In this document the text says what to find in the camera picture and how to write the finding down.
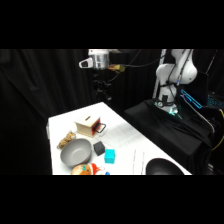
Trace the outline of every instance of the teal block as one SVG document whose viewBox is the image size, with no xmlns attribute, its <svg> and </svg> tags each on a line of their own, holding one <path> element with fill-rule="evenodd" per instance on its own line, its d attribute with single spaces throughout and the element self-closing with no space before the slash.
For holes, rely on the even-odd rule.
<svg viewBox="0 0 224 224">
<path fill-rule="evenodd" d="M 105 163 L 114 164 L 115 163 L 115 150 L 106 149 L 104 159 L 105 159 Z"/>
</svg>

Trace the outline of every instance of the white tablecloth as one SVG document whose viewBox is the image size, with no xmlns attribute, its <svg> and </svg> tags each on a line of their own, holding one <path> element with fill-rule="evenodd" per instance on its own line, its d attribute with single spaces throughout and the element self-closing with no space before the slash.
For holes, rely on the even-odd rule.
<svg viewBox="0 0 224 224">
<path fill-rule="evenodd" d="M 97 134 L 94 138 L 78 134 L 74 121 L 82 115 L 100 115 L 101 122 L 107 125 L 104 134 L 102 136 Z M 145 175 L 145 168 L 150 160 L 164 158 L 176 164 L 185 175 L 190 175 L 187 170 L 154 145 L 154 143 L 145 138 L 104 103 L 95 104 L 49 119 L 54 175 L 71 174 L 72 169 L 61 162 L 61 150 L 57 149 L 59 142 L 65 138 L 70 130 L 77 134 L 77 138 L 87 139 L 92 145 L 101 141 L 106 146 L 106 149 L 115 149 L 116 159 L 115 164 L 112 165 L 105 164 L 104 154 L 98 157 L 92 148 L 93 153 L 90 163 L 95 163 L 98 167 L 104 167 L 105 171 L 103 173 L 110 172 L 111 175 L 141 175 L 143 167 L 143 175 Z"/>
</svg>

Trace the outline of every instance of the metal bowl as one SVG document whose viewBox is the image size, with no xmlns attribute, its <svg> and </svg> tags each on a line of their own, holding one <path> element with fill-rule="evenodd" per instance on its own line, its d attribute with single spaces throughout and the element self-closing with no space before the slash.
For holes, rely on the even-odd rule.
<svg viewBox="0 0 224 224">
<path fill-rule="evenodd" d="M 77 139 L 67 144 L 61 152 L 61 161 L 74 168 L 88 163 L 92 155 L 92 145 L 86 139 Z"/>
<path fill-rule="evenodd" d="M 146 167 L 146 175 L 184 175 L 183 172 L 165 159 L 153 159 L 151 160 Z"/>
</svg>

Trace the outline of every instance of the gray bowl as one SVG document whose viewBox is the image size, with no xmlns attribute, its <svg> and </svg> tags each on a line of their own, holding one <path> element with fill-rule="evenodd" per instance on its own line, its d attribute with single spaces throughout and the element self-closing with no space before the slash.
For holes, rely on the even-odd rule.
<svg viewBox="0 0 224 224">
<path fill-rule="evenodd" d="M 91 159 L 92 145 L 86 139 L 77 139 L 67 144 L 61 152 L 61 161 L 68 167 L 74 168 L 86 164 Z"/>
</svg>

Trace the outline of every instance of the toy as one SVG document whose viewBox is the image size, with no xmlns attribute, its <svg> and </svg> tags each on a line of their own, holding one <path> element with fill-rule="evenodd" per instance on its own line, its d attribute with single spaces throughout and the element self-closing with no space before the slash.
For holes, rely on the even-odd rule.
<svg viewBox="0 0 224 224">
<path fill-rule="evenodd" d="M 115 163 L 115 150 L 106 149 L 104 159 L 105 159 L 105 163 L 114 164 Z"/>
<path fill-rule="evenodd" d="M 93 147 L 97 156 L 100 156 L 105 153 L 105 146 L 103 145 L 102 142 L 96 143 L 95 145 L 93 145 Z"/>
<path fill-rule="evenodd" d="M 94 163 L 90 164 L 82 164 L 76 166 L 73 170 L 71 175 L 73 176 L 93 176 L 96 175 L 98 171 L 101 169 L 96 166 Z"/>
<path fill-rule="evenodd" d="M 61 140 L 61 142 L 59 143 L 57 148 L 58 149 L 63 149 L 69 142 L 71 142 L 75 139 L 76 139 L 76 135 L 72 131 L 70 131 L 67 134 L 67 136 L 63 140 Z"/>
</svg>

